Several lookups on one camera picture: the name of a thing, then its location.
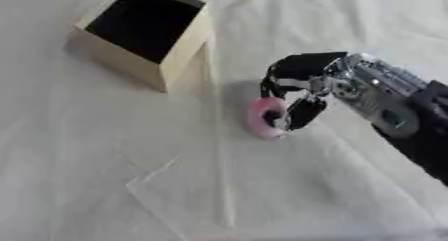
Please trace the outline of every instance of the crease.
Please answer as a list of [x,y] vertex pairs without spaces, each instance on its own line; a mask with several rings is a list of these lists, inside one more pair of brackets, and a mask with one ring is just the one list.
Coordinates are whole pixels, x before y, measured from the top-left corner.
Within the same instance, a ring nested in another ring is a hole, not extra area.
[[325,123],[323,123],[322,121],[318,122],[325,128],[327,129],[334,137],[335,139],[340,140],[345,146],[347,146],[350,150],[352,150],[353,152],[356,152],[355,154],[358,155],[358,158],[360,158],[361,160],[363,160],[367,165],[371,166],[377,173],[379,173],[380,175],[382,175],[389,183],[391,183],[393,186],[395,186],[398,190],[401,191],[402,194],[404,194],[409,200],[410,202],[412,202],[414,205],[417,206],[417,208],[420,208],[427,216],[429,216],[430,219],[432,219],[433,223],[437,224],[437,226],[440,226],[440,222],[434,217],[434,215],[427,209],[425,208],[420,201],[418,201],[417,198],[413,197],[404,187],[402,187],[401,185],[398,184],[398,182],[396,180],[394,180],[392,177],[390,177],[388,174],[386,174],[384,171],[380,170],[375,164],[373,164],[370,160],[368,160],[365,157],[359,156],[358,150],[351,145],[351,143],[346,140],[343,137],[340,137],[339,135],[337,135],[336,131],[326,125]]

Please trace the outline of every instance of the robotic hand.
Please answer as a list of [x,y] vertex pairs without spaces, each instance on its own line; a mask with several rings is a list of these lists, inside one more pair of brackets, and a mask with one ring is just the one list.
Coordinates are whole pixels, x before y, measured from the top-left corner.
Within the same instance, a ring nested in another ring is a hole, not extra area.
[[[291,105],[288,92],[305,95]],[[448,87],[426,83],[403,68],[367,54],[346,52],[288,56],[269,67],[248,125],[262,138],[305,127],[333,94],[430,175],[448,185]]]

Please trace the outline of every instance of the wooden box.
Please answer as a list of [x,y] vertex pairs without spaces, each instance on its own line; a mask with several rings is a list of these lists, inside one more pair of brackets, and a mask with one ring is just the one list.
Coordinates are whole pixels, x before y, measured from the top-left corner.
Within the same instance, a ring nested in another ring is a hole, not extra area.
[[95,58],[162,92],[210,34],[207,9],[197,0],[109,0],[75,27]]

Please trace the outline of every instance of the white tablecloth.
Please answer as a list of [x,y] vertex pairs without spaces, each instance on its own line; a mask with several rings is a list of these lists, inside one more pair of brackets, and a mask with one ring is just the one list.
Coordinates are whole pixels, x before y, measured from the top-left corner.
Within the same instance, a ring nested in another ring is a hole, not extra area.
[[100,1],[0,0],[1,240],[447,238],[446,188],[334,99],[284,139],[242,123],[292,53],[448,83],[447,0],[209,0],[215,37],[169,95],[67,43]]

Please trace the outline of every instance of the pink ball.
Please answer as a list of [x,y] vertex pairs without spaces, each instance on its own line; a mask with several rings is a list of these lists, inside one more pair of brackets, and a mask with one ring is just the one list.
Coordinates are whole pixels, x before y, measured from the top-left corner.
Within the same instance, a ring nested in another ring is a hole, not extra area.
[[280,98],[267,97],[256,100],[248,110],[247,125],[251,132],[263,139],[270,139],[282,136],[286,130],[272,127],[264,120],[263,116],[267,111],[276,111],[281,116],[288,113],[286,102]]

